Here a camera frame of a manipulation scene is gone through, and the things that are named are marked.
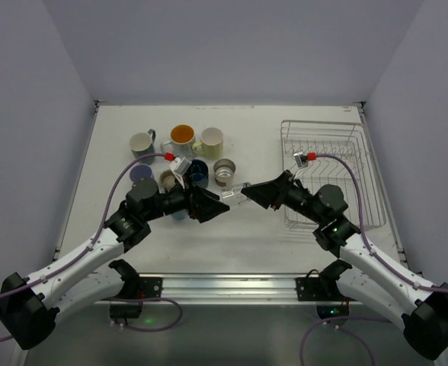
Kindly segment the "floral mug orange inside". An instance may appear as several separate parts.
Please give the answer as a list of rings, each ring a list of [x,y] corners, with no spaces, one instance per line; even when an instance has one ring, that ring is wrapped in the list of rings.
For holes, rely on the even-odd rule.
[[[162,153],[172,153],[175,156],[186,157],[190,160],[196,157],[193,144],[196,142],[195,132],[191,126],[181,124],[170,132],[170,140],[160,144]]]

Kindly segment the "pale yellow mug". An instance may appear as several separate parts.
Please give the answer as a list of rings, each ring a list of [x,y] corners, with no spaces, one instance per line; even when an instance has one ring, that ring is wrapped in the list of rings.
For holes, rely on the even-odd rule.
[[[192,145],[193,152],[210,160],[218,160],[223,152],[223,132],[216,127],[208,127],[202,131],[200,141]]]

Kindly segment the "dark blue mug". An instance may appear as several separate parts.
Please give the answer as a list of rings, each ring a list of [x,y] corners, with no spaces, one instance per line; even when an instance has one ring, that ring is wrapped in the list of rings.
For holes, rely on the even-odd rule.
[[[190,167],[185,172],[185,177],[190,183],[201,188],[208,188],[209,185],[209,167],[200,159],[193,159]]]

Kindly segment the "lavender plastic cup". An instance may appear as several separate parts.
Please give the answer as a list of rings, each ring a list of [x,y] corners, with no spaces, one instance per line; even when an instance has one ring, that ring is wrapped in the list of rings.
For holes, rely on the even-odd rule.
[[[149,165],[138,164],[130,169],[129,177],[132,183],[137,183],[145,178],[154,178],[154,173]]]

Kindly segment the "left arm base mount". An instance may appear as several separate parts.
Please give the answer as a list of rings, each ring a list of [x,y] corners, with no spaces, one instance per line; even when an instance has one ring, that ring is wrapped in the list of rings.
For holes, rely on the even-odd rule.
[[[121,276],[123,287],[115,296],[117,299],[147,299],[160,297],[162,293],[161,277],[146,276],[141,277],[139,273],[123,259],[114,260],[109,264],[109,268],[114,269]],[[111,319],[122,320],[127,325],[129,319],[138,319],[142,313],[142,303],[110,305],[109,316]]]

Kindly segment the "grey teal mug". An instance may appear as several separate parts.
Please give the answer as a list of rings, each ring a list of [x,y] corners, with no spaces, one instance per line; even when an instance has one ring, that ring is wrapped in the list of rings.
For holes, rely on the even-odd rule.
[[[135,159],[155,153],[155,137],[156,132],[149,129],[147,132],[136,133],[130,138],[130,150]]]

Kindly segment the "cream tumbler brown band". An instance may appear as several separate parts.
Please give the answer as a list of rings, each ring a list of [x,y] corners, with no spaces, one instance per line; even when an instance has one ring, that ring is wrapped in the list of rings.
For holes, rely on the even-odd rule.
[[[230,159],[219,159],[213,165],[215,182],[220,187],[232,185],[235,176],[236,166]]]

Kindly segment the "beige speckled cup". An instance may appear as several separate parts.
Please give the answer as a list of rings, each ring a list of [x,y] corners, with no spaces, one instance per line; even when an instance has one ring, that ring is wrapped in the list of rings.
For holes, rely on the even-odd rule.
[[[165,191],[170,191],[175,186],[179,185],[178,180],[170,169],[165,170],[160,174],[159,183]]]

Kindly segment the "clear glass cup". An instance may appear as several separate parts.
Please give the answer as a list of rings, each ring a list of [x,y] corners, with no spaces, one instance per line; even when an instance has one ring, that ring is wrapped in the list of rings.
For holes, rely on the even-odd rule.
[[[223,188],[220,193],[221,202],[231,209],[241,207],[251,200],[242,193],[242,189],[251,186],[250,182],[239,183],[228,188]]]

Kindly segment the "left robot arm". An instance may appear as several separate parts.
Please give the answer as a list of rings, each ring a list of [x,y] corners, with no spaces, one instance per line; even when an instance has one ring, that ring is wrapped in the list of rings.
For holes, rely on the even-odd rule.
[[[186,211],[205,223],[229,209],[204,188],[176,185],[160,192],[154,179],[144,178],[86,242],[26,277],[10,274],[0,290],[0,321],[21,349],[29,350],[68,314],[134,288],[136,271],[120,256],[151,233],[149,222]]]

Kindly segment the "light blue plastic cup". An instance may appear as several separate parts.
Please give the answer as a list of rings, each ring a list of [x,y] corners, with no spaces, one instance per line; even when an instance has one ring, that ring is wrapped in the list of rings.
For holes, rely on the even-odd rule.
[[[187,211],[179,210],[178,212],[172,213],[171,217],[174,220],[184,220],[187,217]]]

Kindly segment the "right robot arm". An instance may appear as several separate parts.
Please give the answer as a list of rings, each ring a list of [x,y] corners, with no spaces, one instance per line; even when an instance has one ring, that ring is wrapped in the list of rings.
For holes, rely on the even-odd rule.
[[[344,215],[347,203],[338,186],[313,194],[285,171],[242,193],[265,209],[285,206],[316,223],[316,242],[340,265],[334,278],[339,292],[395,324],[419,355],[434,361],[448,348],[448,283],[423,278],[373,244]]]

